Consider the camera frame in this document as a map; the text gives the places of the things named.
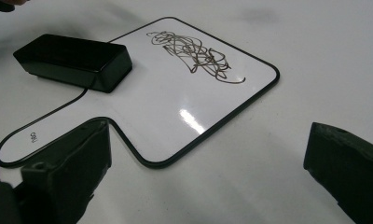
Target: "black eraser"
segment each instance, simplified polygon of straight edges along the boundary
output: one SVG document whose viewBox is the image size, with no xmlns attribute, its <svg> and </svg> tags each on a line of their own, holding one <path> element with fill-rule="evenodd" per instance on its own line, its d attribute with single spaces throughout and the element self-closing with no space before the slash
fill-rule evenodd
<svg viewBox="0 0 373 224">
<path fill-rule="evenodd" d="M 132 68 L 123 45 L 60 35 L 41 35 L 14 56 L 32 75 L 107 93 Z"/>
</svg>

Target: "white dry-erase board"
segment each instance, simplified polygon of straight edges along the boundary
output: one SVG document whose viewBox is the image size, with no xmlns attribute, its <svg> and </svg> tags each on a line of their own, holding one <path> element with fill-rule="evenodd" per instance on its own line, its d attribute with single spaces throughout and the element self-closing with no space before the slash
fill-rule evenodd
<svg viewBox="0 0 373 224">
<path fill-rule="evenodd" d="M 164 167 L 280 76 L 273 65 L 176 18 L 151 22 L 112 43 L 125 45 L 133 63 L 115 90 L 84 90 L 11 133 L 0 143 L 0 165 L 21 165 L 87 120 L 108 118 L 142 164 Z"/>
</svg>

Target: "black marker scribble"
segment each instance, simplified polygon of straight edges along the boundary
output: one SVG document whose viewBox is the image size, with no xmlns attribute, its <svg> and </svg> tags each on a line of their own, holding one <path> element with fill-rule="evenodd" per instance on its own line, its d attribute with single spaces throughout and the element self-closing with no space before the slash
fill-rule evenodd
<svg viewBox="0 0 373 224">
<path fill-rule="evenodd" d="M 241 81 L 228 81 L 225 73 L 231 68 L 225 54 L 211 48 L 207 49 L 198 38 L 166 31 L 146 35 L 152 36 L 153 45 L 162 45 L 172 56 L 183 61 L 190 73 L 195 73 L 198 67 L 201 67 L 221 82 L 239 84 L 245 81 L 245 78 Z"/>
</svg>

